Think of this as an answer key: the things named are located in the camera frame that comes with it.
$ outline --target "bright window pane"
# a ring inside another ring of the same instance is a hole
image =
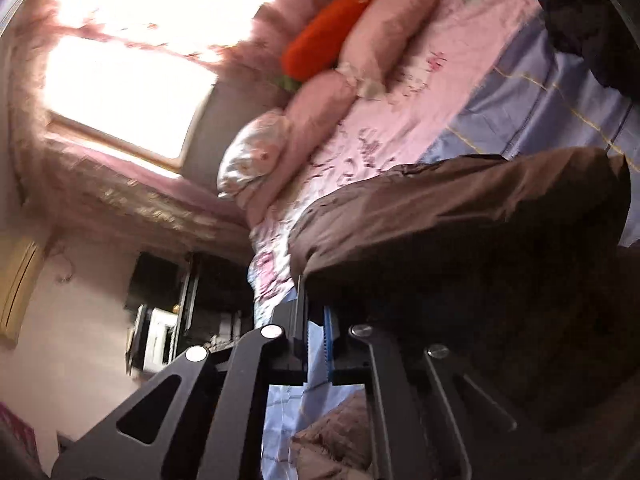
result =
[[[177,158],[215,80],[179,57],[67,36],[50,54],[45,96],[62,116]]]

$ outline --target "blue bedsheet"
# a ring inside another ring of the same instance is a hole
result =
[[[465,109],[420,160],[436,162],[471,153],[513,158],[563,146],[599,146],[626,155],[632,203],[621,243],[638,240],[640,108],[616,90],[600,86],[581,58],[555,52],[542,20],[535,18],[516,35]],[[309,326],[308,376],[308,385],[270,389],[262,454],[266,480],[296,479],[289,439],[360,387],[327,382],[322,328],[314,324]]]

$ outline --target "pillow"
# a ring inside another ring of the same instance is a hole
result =
[[[356,99],[356,89],[335,70],[327,70],[307,81],[285,112],[291,123],[289,141],[276,168],[257,189],[238,195],[236,202],[246,210],[250,227],[264,219],[264,213],[309,155],[335,130]]]
[[[275,168],[287,143],[289,126],[282,110],[274,108],[240,130],[220,162],[220,198],[235,196],[250,182]]]
[[[282,71],[305,82],[330,68],[353,25],[371,0],[334,0],[291,42],[282,55]]]
[[[409,38],[439,0],[373,0],[348,35],[338,71],[358,83],[358,95],[384,92],[386,74],[398,62]]]

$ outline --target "window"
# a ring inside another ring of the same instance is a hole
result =
[[[181,167],[221,47],[266,0],[60,0],[45,99],[54,128]]]

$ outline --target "curtain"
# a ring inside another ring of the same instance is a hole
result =
[[[47,57],[63,36],[114,41],[187,59],[219,80],[262,89],[267,105],[283,105],[286,95],[274,91],[280,56],[330,1],[25,0],[7,33],[10,149],[27,207],[62,228],[128,246],[248,263],[248,229],[234,205],[179,175],[50,131]],[[190,12],[203,8],[211,12]]]

